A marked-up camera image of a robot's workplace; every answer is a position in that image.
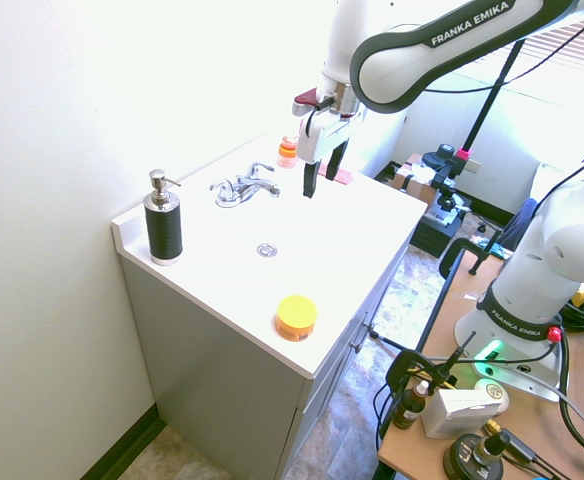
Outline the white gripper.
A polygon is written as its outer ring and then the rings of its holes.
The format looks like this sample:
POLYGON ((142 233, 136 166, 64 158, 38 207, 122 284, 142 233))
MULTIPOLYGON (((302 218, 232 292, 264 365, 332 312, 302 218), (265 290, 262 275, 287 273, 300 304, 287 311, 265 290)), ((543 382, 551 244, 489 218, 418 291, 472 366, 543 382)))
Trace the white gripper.
POLYGON ((348 139, 362 126, 365 109, 359 108, 353 114, 341 114, 331 108, 316 111, 314 108, 296 108, 295 116, 301 118, 297 157, 306 162, 303 172, 303 196, 312 198, 321 160, 331 153, 326 168, 326 179, 333 181, 348 146, 348 139))

